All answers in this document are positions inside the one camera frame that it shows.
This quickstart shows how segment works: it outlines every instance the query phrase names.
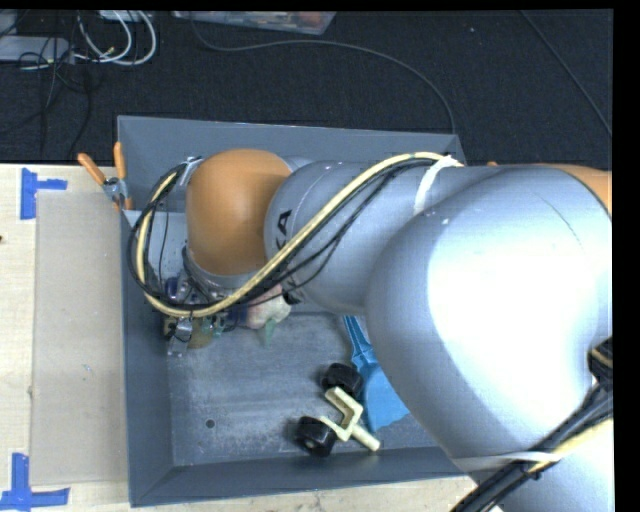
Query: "blue object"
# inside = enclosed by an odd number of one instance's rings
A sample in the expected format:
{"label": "blue object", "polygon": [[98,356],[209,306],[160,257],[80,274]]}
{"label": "blue object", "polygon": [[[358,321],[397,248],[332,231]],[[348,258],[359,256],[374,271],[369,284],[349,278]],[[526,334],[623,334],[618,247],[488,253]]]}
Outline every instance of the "blue object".
{"label": "blue object", "polygon": [[355,316],[345,316],[344,324],[349,333],[353,354],[351,361],[364,379],[362,405],[365,421],[371,432],[404,418],[409,410],[391,387],[380,368],[373,347]]}
{"label": "blue object", "polygon": [[32,507],[66,505],[69,488],[59,491],[31,492],[29,487],[29,457],[21,453],[11,456],[11,490],[2,491],[0,510],[29,512]]}
{"label": "blue object", "polygon": [[38,174],[26,167],[22,168],[22,187],[20,196],[20,218],[34,219],[36,216],[36,192],[39,189],[66,190],[66,180],[48,179],[38,181]]}

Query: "dark floor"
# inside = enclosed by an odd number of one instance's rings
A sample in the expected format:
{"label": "dark floor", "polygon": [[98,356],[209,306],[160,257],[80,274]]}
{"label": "dark floor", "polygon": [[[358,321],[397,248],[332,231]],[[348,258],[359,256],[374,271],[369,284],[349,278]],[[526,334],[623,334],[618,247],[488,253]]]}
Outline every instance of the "dark floor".
{"label": "dark floor", "polygon": [[[81,13],[97,46],[122,48],[118,23]],[[76,14],[18,10],[18,34],[58,34],[84,53]],[[157,51],[139,66],[0,63],[0,162],[74,162],[83,151],[109,165],[117,117],[129,114],[453,130],[469,164],[612,167],[613,9],[339,11],[320,36],[194,23],[224,47],[305,41],[236,52],[206,49],[169,11],[152,20]],[[140,56],[149,31],[134,29]]]}

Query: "table surface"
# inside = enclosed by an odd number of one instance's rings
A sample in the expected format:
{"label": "table surface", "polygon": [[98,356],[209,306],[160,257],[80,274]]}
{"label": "table surface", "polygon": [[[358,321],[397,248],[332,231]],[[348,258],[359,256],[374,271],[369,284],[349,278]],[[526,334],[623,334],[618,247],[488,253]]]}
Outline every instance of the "table surface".
{"label": "table surface", "polygon": [[[0,490],[7,490],[11,485],[11,454],[20,452],[29,455],[30,443],[37,219],[20,220],[19,216],[20,172],[24,166],[37,172],[39,179],[51,177],[68,180],[76,191],[94,193],[99,190],[98,185],[79,166],[0,164],[0,320],[4,326],[3,340],[0,342]],[[103,168],[103,171],[107,176],[116,174],[113,168]],[[34,487],[33,490],[45,491],[67,486],[65,483],[59,486]],[[474,486],[468,477],[452,477],[166,505],[149,507],[148,510],[448,512]],[[55,510],[130,510],[126,481],[81,482],[71,484],[70,487],[69,504]]]}

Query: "gray tray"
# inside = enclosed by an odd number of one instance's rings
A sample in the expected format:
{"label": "gray tray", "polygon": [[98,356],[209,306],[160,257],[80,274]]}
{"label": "gray tray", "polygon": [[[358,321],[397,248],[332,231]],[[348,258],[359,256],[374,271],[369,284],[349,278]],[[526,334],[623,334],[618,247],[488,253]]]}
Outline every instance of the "gray tray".
{"label": "gray tray", "polygon": [[[365,162],[434,151],[464,162],[454,135],[124,116],[118,119],[118,139],[138,205],[156,180],[186,157],[233,147]],[[128,231],[123,221],[123,251]],[[300,416],[340,419],[318,384],[329,364],[350,359],[339,316],[296,307],[277,326],[269,346],[258,332],[236,329],[183,358],[170,358],[161,314],[146,303],[128,269],[123,276],[133,506],[461,474],[411,415],[376,432],[382,447],[375,454],[350,440],[338,442],[330,457],[319,459],[293,443]]]}

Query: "blue tape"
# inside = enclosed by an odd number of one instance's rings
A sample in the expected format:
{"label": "blue tape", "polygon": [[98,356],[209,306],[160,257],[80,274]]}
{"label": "blue tape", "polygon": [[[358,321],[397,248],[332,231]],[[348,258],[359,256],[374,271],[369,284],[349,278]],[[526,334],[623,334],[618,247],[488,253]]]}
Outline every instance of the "blue tape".
{"label": "blue tape", "polygon": [[21,453],[11,456],[11,490],[2,491],[0,510],[29,512],[32,507],[55,507],[69,501],[69,488],[59,491],[32,492],[29,487],[29,457]]}
{"label": "blue tape", "polygon": [[22,185],[20,188],[20,218],[34,219],[36,216],[36,192],[40,189],[66,190],[67,181],[48,179],[38,181],[38,174],[26,167],[22,168]]}

